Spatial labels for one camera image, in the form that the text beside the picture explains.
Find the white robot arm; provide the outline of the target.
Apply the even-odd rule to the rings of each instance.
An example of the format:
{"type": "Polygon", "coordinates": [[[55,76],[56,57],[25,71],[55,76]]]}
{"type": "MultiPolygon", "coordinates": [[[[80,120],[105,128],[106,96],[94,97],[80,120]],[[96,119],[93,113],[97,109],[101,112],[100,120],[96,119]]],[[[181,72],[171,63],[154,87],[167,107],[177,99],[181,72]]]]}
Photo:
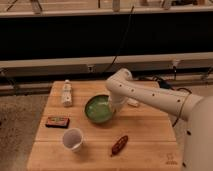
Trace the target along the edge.
{"type": "Polygon", "coordinates": [[[110,76],[106,88],[112,112],[132,98],[187,121],[181,171],[213,171],[213,96],[140,85],[126,68],[110,76]]]}

